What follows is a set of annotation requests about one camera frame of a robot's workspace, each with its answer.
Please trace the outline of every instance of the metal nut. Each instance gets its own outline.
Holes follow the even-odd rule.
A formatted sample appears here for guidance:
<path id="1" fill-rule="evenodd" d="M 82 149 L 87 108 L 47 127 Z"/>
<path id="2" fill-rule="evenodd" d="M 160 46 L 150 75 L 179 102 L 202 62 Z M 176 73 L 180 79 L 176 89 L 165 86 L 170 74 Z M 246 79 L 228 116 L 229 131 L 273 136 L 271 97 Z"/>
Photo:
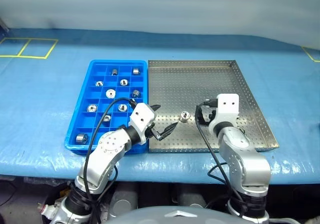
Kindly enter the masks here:
<path id="1" fill-rule="evenodd" d="M 85 145 L 87 141 L 88 141 L 88 135 L 83 133 L 78 134 L 75 139 L 75 142 L 77 144 L 82 144 L 82 145 Z"/>
<path id="2" fill-rule="evenodd" d="M 186 123 L 189 119 L 190 119 L 191 115 L 188 111 L 182 111 L 181 115 L 180 115 L 180 121 L 182 123 Z"/>
<path id="3" fill-rule="evenodd" d="M 134 68 L 132 73 L 133 75 L 139 75 L 140 74 L 139 68 Z"/>
<path id="4" fill-rule="evenodd" d="M 105 96 L 109 99 L 113 99 L 116 96 L 116 91 L 114 89 L 108 89 L 105 92 Z"/>
<path id="5" fill-rule="evenodd" d="M 131 94 L 131 97 L 132 98 L 139 98 L 140 97 L 140 91 L 139 90 L 133 90 L 132 91 L 132 94 Z"/>
<path id="6" fill-rule="evenodd" d="M 103 118 L 103 122 L 109 122 L 111 120 L 111 116 L 109 115 L 106 115 L 104 118 Z"/>
<path id="7" fill-rule="evenodd" d="M 121 86 L 127 86 L 128 85 L 128 80 L 126 80 L 126 79 L 120 80 L 120 85 Z"/>
<path id="8" fill-rule="evenodd" d="M 118 75 L 118 70 L 117 69 L 113 69 L 111 72 L 111 75 Z"/>
<path id="9" fill-rule="evenodd" d="M 128 107 L 125 104 L 120 104 L 118 106 L 118 110 L 121 111 L 121 112 L 125 112 L 125 111 L 127 111 L 127 109 L 128 109 Z"/>
<path id="10" fill-rule="evenodd" d="M 103 86 L 104 84 L 103 84 L 103 81 L 97 81 L 95 85 L 96 86 Z"/>
<path id="11" fill-rule="evenodd" d="M 95 112 L 97 111 L 98 107 L 95 104 L 88 105 L 86 108 L 88 112 Z"/>

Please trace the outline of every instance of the blue tablecloth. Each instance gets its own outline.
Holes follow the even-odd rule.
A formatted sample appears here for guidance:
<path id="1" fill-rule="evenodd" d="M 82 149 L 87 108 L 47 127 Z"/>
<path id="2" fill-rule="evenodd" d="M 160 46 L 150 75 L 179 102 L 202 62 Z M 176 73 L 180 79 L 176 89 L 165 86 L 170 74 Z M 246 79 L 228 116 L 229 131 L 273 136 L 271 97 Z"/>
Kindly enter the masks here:
<path id="1" fill-rule="evenodd" d="M 93 59 L 236 60 L 280 145 L 263 153 L 271 183 L 320 183 L 320 64 L 299 46 L 248 36 L 108 31 L 15 29 L 11 36 L 59 42 L 46 60 L 0 58 L 0 174 L 76 176 L 84 158 L 63 144 Z M 20 50 L 21 43 L 4 43 L 2 55 Z M 25 51 L 42 48 L 39 42 Z M 119 161 L 118 179 L 216 183 L 206 175 L 213 165 L 209 153 L 130 155 Z"/>

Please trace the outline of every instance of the floor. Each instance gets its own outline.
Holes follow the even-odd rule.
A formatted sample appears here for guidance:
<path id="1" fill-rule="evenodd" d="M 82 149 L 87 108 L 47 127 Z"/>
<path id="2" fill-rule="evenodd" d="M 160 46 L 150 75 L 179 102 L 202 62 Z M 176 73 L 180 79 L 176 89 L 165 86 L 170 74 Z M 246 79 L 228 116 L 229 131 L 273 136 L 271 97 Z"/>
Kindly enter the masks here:
<path id="1" fill-rule="evenodd" d="M 37 210 L 38 203 L 44 203 L 47 196 L 56 187 L 46 184 L 25 183 L 23 178 L 12 182 L 17 188 L 13 197 L 0 206 L 0 224 L 40 224 L 42 218 Z M 205 201 L 221 195 L 226 191 L 222 185 L 195 185 L 204 196 Z M 176 184 L 139 183 L 139 206 L 176 205 Z M 267 211 L 271 217 L 291 217 L 304 223 L 305 220 L 320 214 L 320 185 L 272 185 L 268 192 Z M 12 193 L 7 182 L 0 181 L 0 204 Z M 213 209 L 225 211 L 224 202 L 220 201 Z"/>

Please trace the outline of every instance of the stainless steel tray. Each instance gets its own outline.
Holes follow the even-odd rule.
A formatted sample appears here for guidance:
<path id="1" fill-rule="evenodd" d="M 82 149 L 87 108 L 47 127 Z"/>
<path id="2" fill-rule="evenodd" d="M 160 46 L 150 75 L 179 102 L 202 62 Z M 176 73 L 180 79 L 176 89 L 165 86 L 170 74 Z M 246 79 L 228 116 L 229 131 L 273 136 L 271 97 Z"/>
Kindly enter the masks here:
<path id="1" fill-rule="evenodd" d="M 156 128 L 161 131 L 177 122 L 182 111 L 191 118 L 179 123 L 174 132 L 162 141 L 149 141 L 151 152 L 208 151 L 195 126 L 195 107 L 220 93 L 239 95 L 238 126 L 243 128 L 256 150 L 279 147 L 236 61 L 163 61 L 150 60 L 148 65 L 149 103 L 161 104 L 157 110 Z M 209 109 L 205 111 L 208 118 Z M 218 151 L 217 139 L 203 128 L 211 147 Z"/>

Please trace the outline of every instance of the white wall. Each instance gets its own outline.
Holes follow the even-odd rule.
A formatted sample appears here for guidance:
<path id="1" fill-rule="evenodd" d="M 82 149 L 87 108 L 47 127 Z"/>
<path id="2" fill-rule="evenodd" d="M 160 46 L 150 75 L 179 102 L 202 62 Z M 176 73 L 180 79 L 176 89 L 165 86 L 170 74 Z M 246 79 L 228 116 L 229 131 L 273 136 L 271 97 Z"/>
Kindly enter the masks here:
<path id="1" fill-rule="evenodd" d="M 320 0 L 0 0 L 10 28 L 240 34 L 320 49 Z"/>

